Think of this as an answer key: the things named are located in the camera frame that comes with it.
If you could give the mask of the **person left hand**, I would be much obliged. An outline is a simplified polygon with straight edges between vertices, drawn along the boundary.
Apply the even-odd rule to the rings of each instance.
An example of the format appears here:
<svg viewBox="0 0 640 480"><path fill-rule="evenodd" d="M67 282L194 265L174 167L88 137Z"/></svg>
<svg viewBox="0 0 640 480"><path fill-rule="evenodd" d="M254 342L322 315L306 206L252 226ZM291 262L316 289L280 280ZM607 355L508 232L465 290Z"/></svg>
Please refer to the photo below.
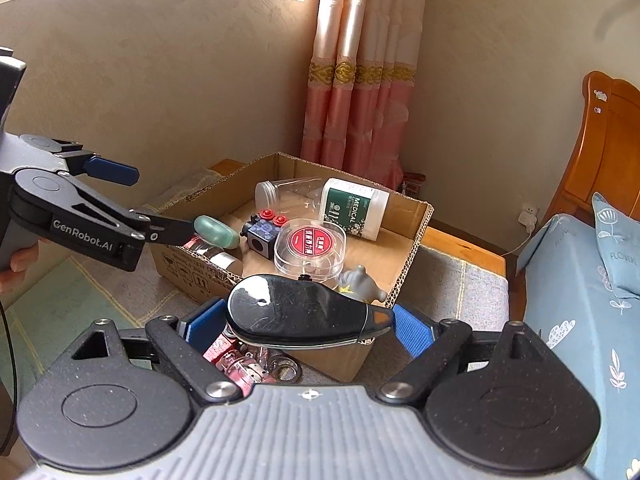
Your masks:
<svg viewBox="0 0 640 480"><path fill-rule="evenodd" d="M0 292L10 292L24 282L27 270L39 258L39 244L14 252L9 267L0 273Z"/></svg>

